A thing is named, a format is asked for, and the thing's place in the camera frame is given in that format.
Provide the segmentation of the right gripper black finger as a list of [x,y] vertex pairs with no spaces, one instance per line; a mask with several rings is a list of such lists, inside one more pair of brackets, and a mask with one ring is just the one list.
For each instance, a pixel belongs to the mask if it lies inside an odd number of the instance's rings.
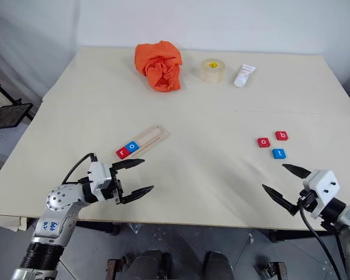
[[263,189],[265,190],[265,192],[277,203],[279,204],[281,207],[283,207],[284,209],[286,209],[292,216],[295,216],[296,213],[299,211],[299,206],[298,205],[294,205],[292,203],[290,203],[288,200],[286,200],[283,195],[274,190],[273,188],[263,184],[262,185]]
[[289,172],[291,172],[292,174],[294,174],[295,176],[297,176],[301,179],[305,179],[311,174],[311,171],[309,171],[303,167],[295,166],[293,164],[284,163],[284,164],[282,164],[282,166],[286,170],[288,170]]

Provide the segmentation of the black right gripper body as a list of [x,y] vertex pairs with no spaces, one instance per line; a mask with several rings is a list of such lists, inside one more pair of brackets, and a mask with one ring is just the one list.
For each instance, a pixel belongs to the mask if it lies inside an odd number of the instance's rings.
[[312,213],[317,206],[317,194],[314,190],[303,189],[300,193],[297,204],[292,208],[291,215],[296,215],[300,208]]

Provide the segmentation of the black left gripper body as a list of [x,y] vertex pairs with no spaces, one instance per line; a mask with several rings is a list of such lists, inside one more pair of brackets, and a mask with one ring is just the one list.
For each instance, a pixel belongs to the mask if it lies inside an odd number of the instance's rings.
[[112,199],[115,204],[122,204],[123,188],[121,181],[117,178],[117,173],[123,168],[121,163],[113,163],[108,169],[110,172],[110,179],[106,188],[102,189],[103,197],[107,200]]

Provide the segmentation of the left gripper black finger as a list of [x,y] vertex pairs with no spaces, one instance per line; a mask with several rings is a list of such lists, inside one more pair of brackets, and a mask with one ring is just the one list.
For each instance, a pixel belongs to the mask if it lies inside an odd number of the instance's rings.
[[130,169],[135,167],[141,163],[143,163],[144,159],[126,159],[112,164],[112,171],[118,172],[121,169]]
[[138,200],[138,199],[142,198],[144,195],[146,195],[148,192],[150,192],[153,188],[154,188],[154,186],[152,185],[152,186],[137,189],[137,190],[133,191],[130,195],[127,195],[124,197],[122,195],[120,195],[120,203],[127,204],[127,203],[130,203],[132,201]]

